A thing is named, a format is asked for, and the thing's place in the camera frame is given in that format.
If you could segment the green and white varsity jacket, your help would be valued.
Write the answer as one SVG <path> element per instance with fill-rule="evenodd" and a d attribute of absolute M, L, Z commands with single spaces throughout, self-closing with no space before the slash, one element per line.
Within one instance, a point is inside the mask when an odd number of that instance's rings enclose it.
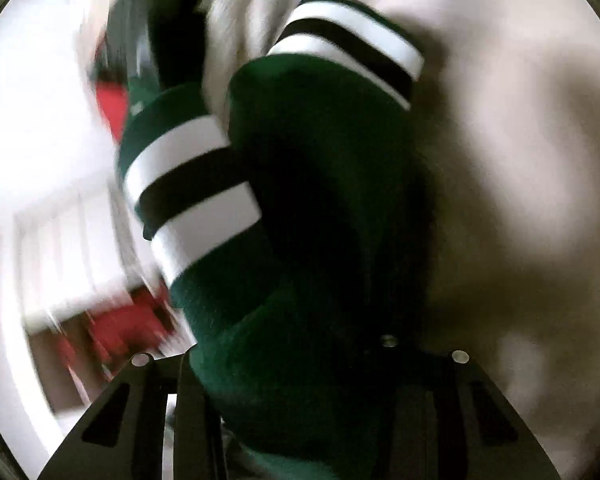
<path fill-rule="evenodd" d="M 418 44 L 362 3 L 301 0 L 220 128 L 200 12 L 119 0 L 107 37 L 131 105 L 118 175 L 202 388 L 277 478 L 388 478 L 428 281 Z"/>

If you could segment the white purple rose blanket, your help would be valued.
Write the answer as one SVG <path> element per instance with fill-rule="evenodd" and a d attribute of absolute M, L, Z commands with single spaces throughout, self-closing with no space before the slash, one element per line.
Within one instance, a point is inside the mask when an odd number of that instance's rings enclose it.
<path fill-rule="evenodd" d="M 298 1 L 206 0 L 213 110 Z M 562 478 L 600 479 L 600 0 L 358 1 L 427 51 L 430 347 L 475 358 Z"/>

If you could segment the red cloth on bed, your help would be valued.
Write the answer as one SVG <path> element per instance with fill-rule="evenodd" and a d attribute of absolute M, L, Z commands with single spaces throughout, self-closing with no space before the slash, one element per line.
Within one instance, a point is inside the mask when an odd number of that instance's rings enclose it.
<path fill-rule="evenodd" d="M 96 49 L 91 80 L 100 114 L 114 143 L 119 145 L 128 116 L 129 92 L 120 74 L 110 66 L 109 51 L 108 44 L 103 39 Z"/>

